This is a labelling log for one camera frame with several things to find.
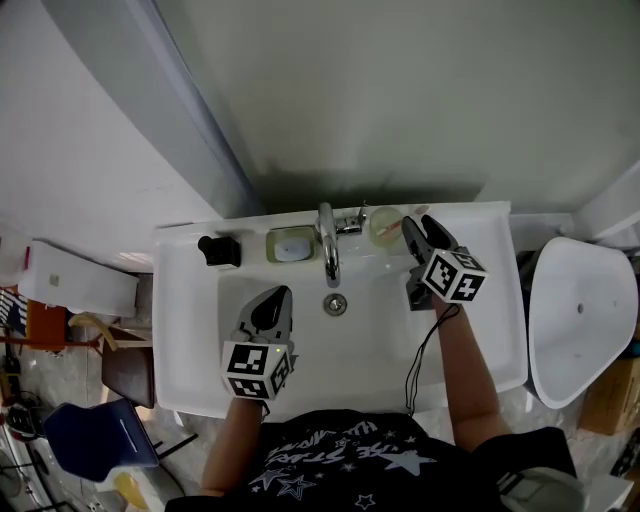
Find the person's arm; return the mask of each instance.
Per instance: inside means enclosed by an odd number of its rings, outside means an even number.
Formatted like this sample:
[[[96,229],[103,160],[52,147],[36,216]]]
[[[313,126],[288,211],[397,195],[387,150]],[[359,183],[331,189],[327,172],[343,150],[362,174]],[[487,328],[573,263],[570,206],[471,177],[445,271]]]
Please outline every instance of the person's arm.
[[[262,402],[234,398],[202,474],[201,493],[224,496],[244,483],[258,448]]]
[[[449,307],[434,295],[438,318]],[[510,434],[489,369],[460,305],[460,312],[439,328],[449,415],[456,445],[473,451],[492,437]]]

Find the drain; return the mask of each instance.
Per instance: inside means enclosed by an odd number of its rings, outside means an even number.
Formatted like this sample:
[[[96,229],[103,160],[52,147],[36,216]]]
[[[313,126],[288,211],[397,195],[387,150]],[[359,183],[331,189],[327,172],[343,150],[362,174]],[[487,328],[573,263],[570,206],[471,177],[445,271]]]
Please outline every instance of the drain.
[[[347,299],[339,293],[332,293],[324,298],[322,305],[327,314],[340,316],[347,310]]]

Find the soap dish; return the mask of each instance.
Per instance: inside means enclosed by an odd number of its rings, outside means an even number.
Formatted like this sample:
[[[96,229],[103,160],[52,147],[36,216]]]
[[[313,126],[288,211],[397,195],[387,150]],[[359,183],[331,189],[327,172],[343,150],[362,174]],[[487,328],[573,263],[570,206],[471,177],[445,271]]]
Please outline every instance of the soap dish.
[[[311,226],[272,229],[267,233],[267,261],[293,263],[316,255],[315,231]]]

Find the sink basin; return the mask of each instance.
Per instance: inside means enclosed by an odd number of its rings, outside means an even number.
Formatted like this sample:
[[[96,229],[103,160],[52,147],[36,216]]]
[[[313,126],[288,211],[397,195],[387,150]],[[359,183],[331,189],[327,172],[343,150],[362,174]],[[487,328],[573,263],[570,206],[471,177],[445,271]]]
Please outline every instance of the sink basin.
[[[404,213],[416,206],[395,208]],[[508,203],[430,209],[490,273],[466,309],[499,391],[521,385],[527,377],[524,313],[508,212]],[[363,234],[339,238],[337,288],[327,286],[319,257],[296,263],[267,261],[265,238],[270,229],[313,225],[316,217],[316,212],[298,212],[158,230],[153,329],[160,405],[224,417],[230,396],[220,378],[222,343],[247,302],[286,285],[293,296],[291,339],[299,358],[285,389],[270,404],[269,418],[284,420],[320,408],[405,411],[407,372],[436,320],[432,311],[409,309],[405,284],[415,260],[402,237],[390,248],[373,245],[365,225]],[[197,241],[216,234],[231,234],[240,243],[240,268],[218,271],[205,265]],[[323,307],[332,293],[347,301],[340,316],[329,315]],[[424,354],[416,410],[443,405],[436,334]]]
[[[637,315],[636,279],[622,252],[551,240],[531,288],[531,390],[552,409],[568,405],[624,350]]]

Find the black t-shirt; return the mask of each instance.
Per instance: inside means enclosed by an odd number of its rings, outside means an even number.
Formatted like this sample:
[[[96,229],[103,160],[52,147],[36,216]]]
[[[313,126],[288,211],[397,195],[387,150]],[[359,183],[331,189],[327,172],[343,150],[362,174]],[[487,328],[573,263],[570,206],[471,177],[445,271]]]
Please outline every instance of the black t-shirt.
[[[575,476],[556,428],[496,437],[468,453],[404,414],[316,411],[264,424],[260,446],[245,485],[222,498],[173,500],[166,510],[502,510],[505,475],[547,467]]]

